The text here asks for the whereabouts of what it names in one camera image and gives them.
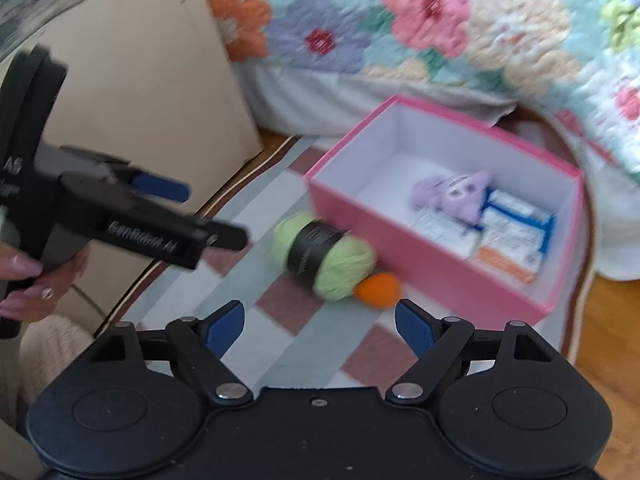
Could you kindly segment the person's left hand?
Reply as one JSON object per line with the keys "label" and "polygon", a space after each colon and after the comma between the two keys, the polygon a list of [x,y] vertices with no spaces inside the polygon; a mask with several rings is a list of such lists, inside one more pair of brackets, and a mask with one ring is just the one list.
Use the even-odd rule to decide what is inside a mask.
{"label": "person's left hand", "polygon": [[32,281],[29,288],[14,290],[1,301],[1,316],[9,320],[33,323],[52,314],[60,299],[86,270],[90,248],[50,272],[43,271],[41,262],[24,252],[1,244],[1,279],[13,284]]}

